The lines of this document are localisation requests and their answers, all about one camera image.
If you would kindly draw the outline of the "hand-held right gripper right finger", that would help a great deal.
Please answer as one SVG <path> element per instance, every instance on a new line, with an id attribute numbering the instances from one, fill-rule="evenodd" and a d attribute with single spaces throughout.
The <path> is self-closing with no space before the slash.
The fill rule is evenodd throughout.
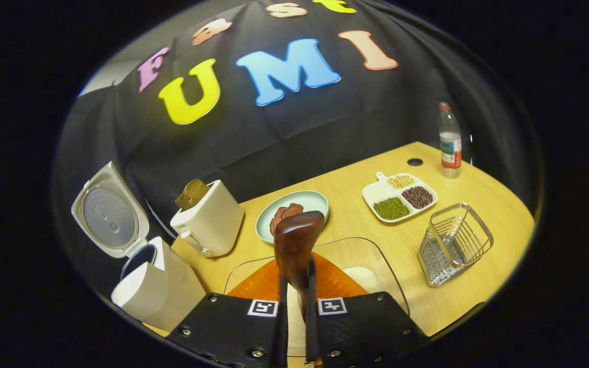
<path id="1" fill-rule="evenodd" d="M 367 292 L 334 263 L 309 259 L 306 354 L 320 367 L 393 367 L 428 336 L 386 291 Z"/>

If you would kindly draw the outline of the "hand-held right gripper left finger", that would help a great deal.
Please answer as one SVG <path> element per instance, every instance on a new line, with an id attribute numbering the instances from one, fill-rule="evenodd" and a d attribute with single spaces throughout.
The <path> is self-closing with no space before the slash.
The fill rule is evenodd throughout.
<path id="1" fill-rule="evenodd" d="M 274 258 L 227 293 L 208 293 L 167 340 L 216 367 L 287 366 L 287 282 Z"/>

